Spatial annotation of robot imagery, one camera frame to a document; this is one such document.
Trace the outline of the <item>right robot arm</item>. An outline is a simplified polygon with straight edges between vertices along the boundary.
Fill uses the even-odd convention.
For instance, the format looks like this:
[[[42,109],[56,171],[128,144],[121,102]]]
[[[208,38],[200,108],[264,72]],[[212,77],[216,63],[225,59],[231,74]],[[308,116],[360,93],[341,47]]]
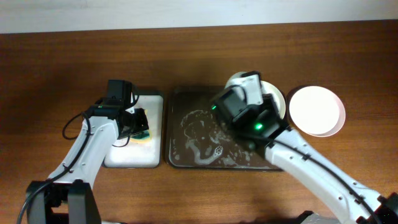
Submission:
[[[340,223],[397,223],[397,193],[383,197],[354,180],[279,116],[271,94],[252,96],[233,85],[211,99],[211,111],[230,135],[251,150],[263,148],[265,160],[297,179]]]

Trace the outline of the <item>green yellow sponge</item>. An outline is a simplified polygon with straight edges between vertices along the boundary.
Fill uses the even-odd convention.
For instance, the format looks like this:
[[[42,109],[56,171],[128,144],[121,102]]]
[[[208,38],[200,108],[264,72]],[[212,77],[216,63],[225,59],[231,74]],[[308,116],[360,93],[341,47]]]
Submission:
[[[147,110],[137,108],[133,115],[135,127],[133,128],[134,132],[130,135],[130,141],[136,144],[149,142],[152,139],[152,136],[149,129],[149,122],[147,120]]]

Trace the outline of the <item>pale green plate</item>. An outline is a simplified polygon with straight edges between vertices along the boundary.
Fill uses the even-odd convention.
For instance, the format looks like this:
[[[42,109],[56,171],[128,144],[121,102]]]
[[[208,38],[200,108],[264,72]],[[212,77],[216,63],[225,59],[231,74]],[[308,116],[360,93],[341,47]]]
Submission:
[[[241,87],[246,86],[248,84],[248,80],[246,77],[243,77],[245,73],[246,72],[235,73],[228,79],[224,87],[227,88],[230,86],[241,86]]]

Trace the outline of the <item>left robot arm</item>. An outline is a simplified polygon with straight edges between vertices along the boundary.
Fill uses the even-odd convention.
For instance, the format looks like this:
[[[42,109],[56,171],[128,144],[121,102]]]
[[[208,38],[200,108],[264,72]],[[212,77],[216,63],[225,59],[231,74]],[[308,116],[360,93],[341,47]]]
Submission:
[[[17,222],[102,223],[93,184],[109,150],[118,139],[149,129],[146,114],[135,105],[140,94],[125,80],[109,80],[106,96],[100,98],[82,118],[80,133],[61,164],[44,181],[33,181]]]

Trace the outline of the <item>pinkish white plate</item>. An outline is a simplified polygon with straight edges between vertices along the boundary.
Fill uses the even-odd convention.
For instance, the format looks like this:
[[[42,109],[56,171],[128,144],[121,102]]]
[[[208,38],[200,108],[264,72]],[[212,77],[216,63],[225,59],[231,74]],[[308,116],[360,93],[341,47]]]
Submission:
[[[297,90],[289,102],[289,115],[301,131],[320,138],[336,134],[346,121],[342,100],[321,86],[306,86]]]

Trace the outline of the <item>cream white plate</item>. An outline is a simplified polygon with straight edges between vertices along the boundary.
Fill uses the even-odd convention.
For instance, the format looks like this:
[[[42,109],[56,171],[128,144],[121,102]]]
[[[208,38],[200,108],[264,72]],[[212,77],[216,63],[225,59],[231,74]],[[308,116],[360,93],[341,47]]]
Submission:
[[[279,116],[281,119],[284,119],[286,115],[286,102],[282,92],[269,82],[261,81],[261,85],[263,94],[272,95],[278,109]]]

